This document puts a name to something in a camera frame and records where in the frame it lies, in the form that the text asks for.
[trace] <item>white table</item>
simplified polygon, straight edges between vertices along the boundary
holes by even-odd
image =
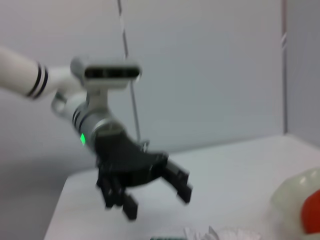
[[[163,180],[129,189],[138,216],[128,222],[120,209],[104,209],[97,171],[70,176],[45,240],[148,240],[182,236],[184,227],[247,227],[264,240],[291,239],[277,225],[270,197],[288,177],[320,166],[320,150],[290,136],[263,138],[174,154],[190,171],[191,203],[183,205]]]

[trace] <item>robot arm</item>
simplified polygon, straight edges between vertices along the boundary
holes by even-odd
[[[36,61],[0,47],[0,88],[37,99],[56,91],[51,107],[69,120],[97,156],[98,180],[106,208],[123,206],[129,220],[137,218],[138,204],[126,188],[163,178],[189,203],[189,174],[166,153],[143,150],[127,134],[108,107],[108,91],[125,89],[141,76],[130,60],[76,57],[70,68],[46,68]]]

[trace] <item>gray wall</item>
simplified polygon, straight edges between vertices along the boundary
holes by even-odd
[[[287,3],[288,131],[320,146],[320,1]]]
[[[143,67],[141,133],[153,149],[282,133],[280,1],[131,0],[123,10]],[[124,54],[115,0],[2,0],[0,44],[47,65]],[[94,165],[51,99],[0,91],[0,239],[42,239],[66,177]],[[134,136],[129,92],[110,104]]]

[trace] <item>translucent container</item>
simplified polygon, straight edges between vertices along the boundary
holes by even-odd
[[[301,240],[320,240],[320,233],[305,234],[301,223],[305,200],[318,190],[320,168],[313,168],[285,180],[271,198],[271,205],[280,212],[285,227]]]

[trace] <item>green led light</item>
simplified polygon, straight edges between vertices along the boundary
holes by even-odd
[[[86,138],[85,138],[85,135],[83,133],[81,134],[80,141],[82,142],[82,145],[86,144]]]

